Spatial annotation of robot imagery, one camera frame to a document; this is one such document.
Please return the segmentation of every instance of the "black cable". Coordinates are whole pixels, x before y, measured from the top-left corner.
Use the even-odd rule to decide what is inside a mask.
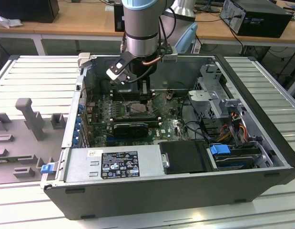
[[[161,25],[161,29],[162,29],[162,33],[163,33],[163,36],[164,36],[164,43],[165,43],[165,49],[164,49],[164,52],[162,53],[161,55],[161,59],[165,56],[167,50],[168,50],[168,42],[167,42],[167,36],[165,34],[165,29],[164,29],[164,26],[163,26],[163,22],[162,22],[162,19],[161,17],[159,17],[159,22],[160,22],[160,25]]]
[[[70,1],[66,1],[66,0],[59,0],[59,1],[64,1],[66,3],[78,3],[78,2],[70,2]],[[113,6],[112,4],[108,3],[108,2],[104,2],[102,0],[99,0],[99,1],[94,1],[94,2],[90,2],[90,1],[81,1],[80,3],[104,3],[106,5],[109,5],[109,6]]]
[[[215,21],[221,21],[222,19],[217,19],[217,20],[214,20],[214,21],[195,21],[195,22],[215,22]]]
[[[283,73],[283,71],[285,70],[285,68],[288,66],[288,64],[290,63],[290,61],[292,60],[292,58],[295,56],[295,52],[294,54],[290,57],[290,59],[288,60],[288,62],[285,64],[284,68],[281,70],[281,72],[278,74],[277,79],[278,80],[281,76],[281,74]]]
[[[220,13],[218,15],[214,15],[213,13],[210,12],[209,14],[213,15],[214,17],[219,17],[220,16]]]
[[[232,30],[231,27],[230,27],[230,26],[231,26],[231,21],[232,21],[232,19],[233,19],[234,17],[236,17],[236,16],[233,16],[233,17],[230,19],[230,21],[229,21],[229,29],[230,29],[232,35],[235,37],[235,39],[237,39],[237,41],[241,44],[241,46],[242,46],[242,53],[241,53],[241,56],[244,56],[244,45],[243,45],[243,43],[241,43],[241,41],[235,36],[233,30]]]
[[[197,34],[195,34],[195,36],[196,36],[198,42],[200,43],[200,46],[202,46],[203,44],[201,44],[201,42],[200,42],[199,37],[197,36]]]
[[[108,2],[105,2],[104,0],[100,0],[100,2],[102,2],[102,3],[106,4],[106,5],[109,5],[109,6],[113,6],[113,4],[110,4]]]
[[[183,100],[183,102],[182,102],[182,104],[181,104],[181,108],[180,108],[180,120],[181,120],[181,123],[182,123],[184,126],[186,126],[189,130],[192,130],[194,133],[196,133],[196,134],[198,134],[198,135],[204,137],[203,134],[201,134],[201,133],[195,131],[194,129],[190,128],[190,127],[187,126],[186,123],[184,122],[184,120],[183,120],[183,115],[182,115],[182,110],[183,110],[183,106],[184,106],[185,100],[186,100],[186,98]]]
[[[256,50],[255,46],[253,46],[253,48],[254,48],[254,50],[255,50],[255,52],[256,52],[256,54],[257,54],[257,59],[260,59],[260,57],[259,57],[259,53],[258,53],[258,51]],[[278,75],[278,73],[276,73],[275,71],[273,71],[272,69],[270,69],[269,67],[267,67],[266,64],[263,63],[263,61],[260,61],[260,63],[264,66],[264,68],[265,68],[267,71],[272,72],[272,73],[270,73],[272,76],[277,76],[277,75]]]
[[[293,57],[293,55],[292,56],[286,56],[286,57],[280,57],[280,56],[276,56],[276,55],[274,55],[272,52],[270,52],[269,50],[268,50],[268,53],[269,54],[271,54],[271,55],[273,55],[274,57],[276,57],[276,58],[279,58],[279,59],[287,59],[287,58],[291,58],[291,57]]]
[[[158,55],[160,55],[161,53],[161,40],[162,40],[162,37],[161,37],[161,28],[160,28],[160,23],[159,23],[159,39],[158,39]]]
[[[214,51],[217,47],[218,47],[218,44],[213,48],[213,49],[211,49],[211,50],[205,50],[205,49],[203,49],[202,48],[202,46],[203,46],[203,44],[201,44],[201,41],[200,41],[200,39],[199,39],[199,37],[197,36],[197,34],[195,34],[196,35],[196,39],[198,40],[198,42],[200,43],[200,49],[201,50],[203,50],[203,51],[205,51],[205,52],[212,52],[212,51]]]
[[[127,81],[127,83],[135,83],[135,82],[137,82],[138,80],[140,80],[140,79],[142,79],[142,78],[144,78],[151,70],[152,70],[152,68],[153,68],[153,66],[150,66],[147,70],[146,70],[146,72],[144,72],[141,76],[139,76],[138,78],[136,78],[136,79],[134,79],[134,80],[129,80],[129,81]]]
[[[184,83],[182,83],[181,81],[171,81],[171,82],[172,82],[172,83],[179,83],[179,84],[181,84],[182,86],[184,86],[184,89],[186,89],[186,90],[190,90],[190,89],[188,89],[187,86],[186,86]],[[172,83],[171,83],[171,84],[168,84],[167,89],[170,89],[170,86],[172,85]]]
[[[5,50],[5,48],[0,44],[0,47],[4,50],[4,52],[8,55],[8,56],[10,56],[10,54]]]
[[[167,39],[169,39],[170,36],[173,34],[173,32],[174,32],[175,29],[176,29],[176,25],[177,25],[177,16],[176,16],[176,13],[175,13],[175,11],[174,11],[171,7],[170,7],[169,9],[170,9],[170,11],[173,13],[173,15],[174,15],[174,26],[173,26],[173,29],[172,29],[172,31],[170,32],[170,34],[167,36]]]
[[[269,49],[269,50],[271,50],[271,51],[273,51],[273,52],[283,52],[283,51],[285,51],[287,48],[288,48],[288,47],[284,48],[284,49],[281,50],[281,51],[275,51],[275,50],[272,50],[272,49]]]

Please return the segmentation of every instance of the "metal frame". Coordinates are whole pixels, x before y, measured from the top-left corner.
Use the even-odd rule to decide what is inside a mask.
[[[278,88],[278,90],[281,93],[284,91],[281,88]],[[44,228],[51,223],[55,224],[56,227],[91,229],[194,229],[202,227],[222,229],[243,227],[272,229],[277,227],[295,229],[295,180],[287,185],[270,188],[252,203],[81,221],[66,219],[62,212],[43,193],[39,184],[39,182],[29,182],[0,185],[0,226]]]
[[[182,57],[202,57],[203,55],[181,55]],[[237,88],[236,91],[240,92],[240,96],[244,100],[244,104],[246,105],[246,108],[248,110],[252,110],[252,113],[254,112],[255,121],[259,125],[260,130],[263,132],[264,136],[269,140],[269,136],[272,137],[271,140],[275,142],[271,142],[272,147],[274,151],[277,153],[279,159],[283,163],[282,166],[279,167],[267,167],[267,168],[259,168],[255,169],[254,171],[249,170],[243,170],[243,171],[221,171],[221,172],[208,172],[208,173],[202,173],[202,174],[177,174],[177,175],[159,175],[159,176],[147,176],[147,177],[137,177],[135,180],[92,180],[92,181],[66,181],[63,182],[62,178],[66,176],[67,169],[69,169],[68,164],[71,165],[70,157],[71,157],[71,151],[68,147],[63,150],[63,156],[61,156],[61,159],[59,161],[59,174],[56,176],[56,180],[50,181],[50,182],[43,182],[41,187],[44,188],[44,192],[50,197],[51,200],[54,201],[54,203],[64,212],[66,217],[68,219],[87,219],[87,218],[93,218],[93,217],[108,217],[108,216],[114,216],[119,215],[119,210],[117,212],[114,212],[113,215],[109,215],[108,212],[105,210],[100,211],[99,208],[103,207],[103,202],[99,202],[97,199],[97,196],[91,196],[88,194],[81,194],[81,193],[98,193],[98,195],[101,195],[103,197],[102,201],[104,201],[107,204],[107,207],[113,206],[113,203],[111,202],[112,199],[108,198],[108,196],[105,195],[110,188],[114,188],[116,190],[120,190],[121,195],[125,195],[125,190],[127,189],[126,186],[131,186],[138,192],[140,192],[140,195],[142,194],[147,195],[145,193],[146,187],[145,185],[148,183],[151,187],[151,189],[157,189],[159,188],[159,191],[167,193],[167,196],[163,197],[164,202],[169,202],[170,199],[176,198],[176,192],[182,193],[184,192],[184,189],[182,186],[187,187],[187,190],[193,190],[193,195],[190,199],[193,200],[195,203],[200,203],[202,206],[209,206],[210,202],[200,202],[196,198],[197,196],[200,196],[205,189],[207,190],[213,190],[213,185],[217,186],[219,183],[225,183],[227,180],[231,182],[233,186],[233,182],[239,182],[239,180],[245,179],[246,182],[249,184],[252,182],[249,187],[254,186],[255,182],[259,180],[258,187],[260,188],[258,193],[254,193],[254,191],[250,190],[248,196],[246,199],[231,199],[231,196],[226,195],[225,200],[222,202],[222,199],[217,200],[218,202],[212,202],[211,204],[226,204],[226,203],[232,203],[238,202],[238,201],[245,201],[249,202],[252,201],[254,198],[256,198],[258,195],[260,195],[262,192],[267,190],[273,185],[277,184],[286,184],[289,181],[291,181],[293,178],[295,178],[295,152],[293,149],[288,145],[288,143],[284,140],[282,135],[278,131],[274,131],[275,127],[274,124],[271,122],[270,118],[264,113],[264,111],[261,109],[260,105],[257,103],[257,101],[253,98],[253,96],[249,93],[249,91],[246,89],[244,83],[240,80],[240,78],[237,76],[237,74],[233,71],[230,64],[223,58],[221,55],[215,55],[215,56],[209,56],[213,58],[215,63],[220,66],[222,73],[227,77],[228,81],[230,80],[233,85],[235,85],[235,88]],[[87,155],[87,151],[89,149],[81,148],[77,149],[80,150],[80,155]],[[204,183],[205,179],[209,180],[209,184],[205,185],[205,189],[197,189],[195,188],[196,185],[200,186],[200,182]],[[166,186],[163,186],[163,182],[167,182],[167,184],[172,186],[172,183],[174,182],[174,186],[176,186],[176,190],[174,192],[168,192],[166,190]],[[227,189],[227,187],[222,187],[223,192],[230,192],[230,189]],[[77,197],[74,198],[74,202],[71,201],[71,196],[66,195],[69,193],[78,193]],[[133,197],[134,202],[142,205],[142,200],[138,199],[136,196]],[[85,206],[88,204],[88,202],[95,201],[97,203],[96,205],[93,205],[94,207],[89,207],[88,209],[85,208]],[[153,203],[153,198],[150,200],[151,202],[146,204],[146,209],[152,209],[154,208],[155,204]],[[75,203],[78,205],[78,209],[82,209],[83,211],[78,211],[74,208]],[[170,208],[166,206],[158,206],[156,205],[156,211],[164,211],[168,210]],[[173,206],[173,209],[178,208],[189,208],[193,207],[193,205],[187,203],[187,200],[184,201],[182,205],[175,206],[173,203],[170,204],[170,206]],[[148,212],[148,210],[145,209],[137,209],[137,213],[145,213]],[[127,211],[127,214],[134,214],[134,212]]]
[[[85,41],[120,41],[122,36],[99,36],[99,35],[67,35],[67,34],[37,34],[37,33],[5,33],[0,32],[2,38],[26,38],[34,41],[38,55],[47,55],[42,44],[43,39],[58,40],[85,40]],[[200,39],[201,44],[227,44],[239,45],[238,41],[232,40],[213,40]],[[243,45],[248,46],[279,46],[279,47],[295,47],[295,42],[247,42],[241,41]]]

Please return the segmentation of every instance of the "power supply label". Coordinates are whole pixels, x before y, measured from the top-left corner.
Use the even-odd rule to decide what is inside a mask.
[[[139,177],[138,152],[118,152],[102,154],[102,179]]]

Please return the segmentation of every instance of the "power cable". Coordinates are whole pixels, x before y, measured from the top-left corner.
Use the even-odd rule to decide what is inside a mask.
[[[173,26],[173,29],[172,29],[172,31],[170,32],[170,34],[167,35],[167,39],[169,39],[170,36],[173,34],[173,32],[174,32],[175,29],[176,29],[176,25],[177,25],[177,16],[176,16],[176,13],[175,13],[175,11],[174,11],[171,7],[170,7],[169,9],[170,9],[170,11],[173,13],[173,15],[174,15],[174,26]]]
[[[4,50],[4,52],[8,55],[8,56],[10,56],[10,54],[6,51],[6,49],[0,44],[0,47],[2,48],[2,50]]]
[[[276,57],[276,58],[279,58],[279,59],[287,59],[287,58],[291,58],[291,57],[293,57],[293,56],[295,56],[295,55],[292,55],[292,56],[286,56],[286,57],[281,57],[281,56],[276,56],[276,55],[274,55],[272,52],[270,52],[269,50],[268,50],[268,53],[269,54],[271,54],[272,56],[274,56],[274,57]]]
[[[129,80],[129,81],[127,81],[127,83],[135,83],[135,82],[137,82],[138,80],[144,78],[144,77],[147,76],[147,74],[152,70],[152,68],[153,68],[153,66],[150,66],[150,67],[146,70],[146,72],[144,72],[141,76],[139,76],[138,78],[136,78],[136,79],[134,79],[134,80]]]
[[[281,51],[275,51],[275,50],[272,50],[272,49],[269,49],[269,50],[271,50],[271,51],[273,51],[273,52],[283,52],[283,51],[285,51],[287,48],[288,48],[288,47],[284,48],[284,49],[281,50]]]
[[[278,74],[276,80],[279,80],[281,74],[283,73],[283,71],[285,70],[285,68],[288,66],[288,64],[291,62],[291,60],[292,60],[292,58],[293,58],[294,56],[295,56],[295,52],[294,52],[294,54],[290,57],[290,59],[288,60],[288,62],[285,64],[284,68],[280,71],[280,73]]]
[[[75,3],[75,2],[70,2],[70,1],[66,1],[66,0],[59,0],[59,1],[64,1],[66,3]],[[106,5],[113,6],[113,4],[110,4],[109,2],[106,2],[104,0],[99,0],[99,1],[81,1],[80,3],[104,3]]]
[[[218,44],[217,44],[213,49],[211,49],[211,50],[205,50],[205,49],[202,48],[203,45],[202,45],[199,37],[197,36],[197,34],[195,34],[195,36],[196,36],[196,39],[198,40],[198,42],[200,43],[200,49],[203,50],[203,51],[205,51],[205,52],[212,52],[212,51],[214,51],[218,47]]]
[[[239,18],[239,17],[241,17],[241,15],[233,16],[233,17],[230,19],[230,21],[229,21],[229,29],[230,29],[232,35],[234,36],[234,38],[237,39],[237,41],[241,44],[241,46],[242,46],[242,53],[241,53],[241,56],[244,56],[244,45],[243,45],[243,43],[241,43],[241,41],[235,36],[234,31],[231,29],[231,21],[232,21],[232,19],[233,19],[233,18]]]

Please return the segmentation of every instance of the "table leg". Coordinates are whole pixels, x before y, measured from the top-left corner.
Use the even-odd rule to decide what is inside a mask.
[[[76,48],[76,52],[78,54],[80,54],[81,52],[81,47],[80,47],[80,41],[79,40],[75,40],[75,48]]]
[[[238,54],[239,54],[239,55],[244,54],[244,56],[246,56],[247,49],[248,49],[248,45],[244,45],[244,50],[243,50],[243,48],[241,47],[241,49],[239,50]]]
[[[40,35],[36,34],[36,36],[34,36],[33,38],[37,53],[39,56],[45,56],[48,55],[47,51],[45,50],[45,48],[43,47],[42,44],[42,38]]]
[[[263,58],[266,56],[268,50],[271,46],[247,46],[249,48],[246,49],[245,56],[254,56],[257,57],[257,61],[262,62]]]
[[[293,96],[295,94],[295,82],[291,85],[291,87],[288,89],[288,93]]]

